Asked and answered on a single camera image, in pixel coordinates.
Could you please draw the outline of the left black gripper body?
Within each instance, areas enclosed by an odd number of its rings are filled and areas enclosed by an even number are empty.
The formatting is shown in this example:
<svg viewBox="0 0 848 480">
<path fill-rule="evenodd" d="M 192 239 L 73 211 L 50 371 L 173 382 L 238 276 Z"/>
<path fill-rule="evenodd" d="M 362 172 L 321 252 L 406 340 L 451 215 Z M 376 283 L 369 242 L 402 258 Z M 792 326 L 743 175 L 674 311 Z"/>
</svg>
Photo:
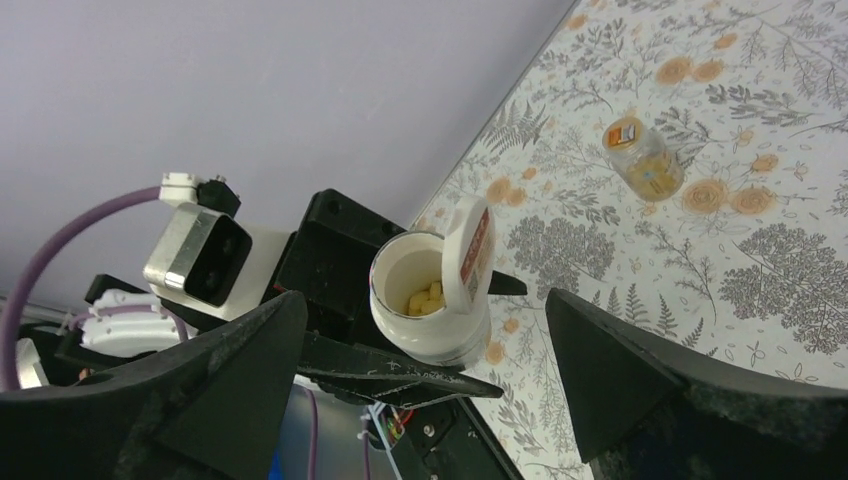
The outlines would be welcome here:
<svg viewBox="0 0 848 480">
<path fill-rule="evenodd" d="M 307 306 L 305 334 L 409 357 L 378 334 L 367 304 L 373 259 L 400 233 L 396 224 L 335 190 L 316 193 L 299 228 L 290 234 L 259 306 L 284 293 L 298 292 Z M 189 317 L 201 335 L 231 321 L 214 325 L 203 314 Z"/>
</svg>

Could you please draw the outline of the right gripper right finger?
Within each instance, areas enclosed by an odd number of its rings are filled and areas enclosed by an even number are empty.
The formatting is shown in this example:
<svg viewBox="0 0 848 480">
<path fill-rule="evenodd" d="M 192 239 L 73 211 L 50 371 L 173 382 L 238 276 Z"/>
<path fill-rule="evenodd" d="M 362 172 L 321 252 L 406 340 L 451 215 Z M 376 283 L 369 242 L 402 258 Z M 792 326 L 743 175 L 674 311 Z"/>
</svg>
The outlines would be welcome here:
<svg viewBox="0 0 848 480">
<path fill-rule="evenodd" d="M 736 367 L 561 289 L 546 317 L 597 479 L 843 479 L 847 393 Z"/>
</svg>

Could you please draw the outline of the white cap pill bottle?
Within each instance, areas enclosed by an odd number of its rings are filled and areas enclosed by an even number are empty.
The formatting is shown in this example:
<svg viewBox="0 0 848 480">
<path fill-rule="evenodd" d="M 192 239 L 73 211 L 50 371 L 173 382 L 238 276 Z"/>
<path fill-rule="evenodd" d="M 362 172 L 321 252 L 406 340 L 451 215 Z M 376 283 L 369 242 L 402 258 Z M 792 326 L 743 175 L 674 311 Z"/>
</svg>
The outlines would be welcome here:
<svg viewBox="0 0 848 480">
<path fill-rule="evenodd" d="M 422 363 L 474 366 L 491 339 L 495 240 L 489 203 L 465 196 L 444 234 L 409 231 L 385 243 L 369 274 L 370 309 L 380 332 Z"/>
</svg>

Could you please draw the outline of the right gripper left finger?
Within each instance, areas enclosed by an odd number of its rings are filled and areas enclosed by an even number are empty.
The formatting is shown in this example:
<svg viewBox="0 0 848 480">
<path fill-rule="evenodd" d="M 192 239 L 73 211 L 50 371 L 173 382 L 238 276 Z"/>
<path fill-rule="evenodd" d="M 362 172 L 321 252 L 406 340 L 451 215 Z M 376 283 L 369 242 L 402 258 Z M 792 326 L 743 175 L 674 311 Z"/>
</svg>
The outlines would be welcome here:
<svg viewBox="0 0 848 480">
<path fill-rule="evenodd" d="M 1 396 L 5 479 L 264 479 L 307 322 L 284 293 L 72 386 Z"/>
</svg>

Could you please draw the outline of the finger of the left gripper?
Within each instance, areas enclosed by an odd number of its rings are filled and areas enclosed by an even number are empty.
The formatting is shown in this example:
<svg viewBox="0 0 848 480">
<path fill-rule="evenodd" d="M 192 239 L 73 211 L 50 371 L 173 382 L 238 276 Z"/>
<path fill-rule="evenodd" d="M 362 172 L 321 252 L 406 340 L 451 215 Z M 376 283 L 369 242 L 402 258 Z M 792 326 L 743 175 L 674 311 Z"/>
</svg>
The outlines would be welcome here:
<svg viewBox="0 0 848 480">
<path fill-rule="evenodd" d="M 492 273 L 491 283 L 488 288 L 489 295 L 526 296 L 527 293 L 528 287 L 520 279 L 499 271 Z"/>
<path fill-rule="evenodd" d="M 304 337 L 298 374 L 350 404 L 376 402 L 414 410 L 458 398 L 499 398 L 503 389 L 452 370 L 312 332 Z"/>
</svg>

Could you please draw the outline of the amber pill bottle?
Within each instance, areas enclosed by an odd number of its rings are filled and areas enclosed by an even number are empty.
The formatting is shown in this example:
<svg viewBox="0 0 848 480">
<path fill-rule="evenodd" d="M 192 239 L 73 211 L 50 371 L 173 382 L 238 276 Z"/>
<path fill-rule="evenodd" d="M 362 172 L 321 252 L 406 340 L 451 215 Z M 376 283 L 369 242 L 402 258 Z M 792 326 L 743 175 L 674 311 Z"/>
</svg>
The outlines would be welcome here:
<svg viewBox="0 0 848 480">
<path fill-rule="evenodd" d="M 625 116 L 610 124 L 601 137 L 612 168 L 643 201 L 672 197 L 685 174 L 662 136 L 639 118 Z"/>
</svg>

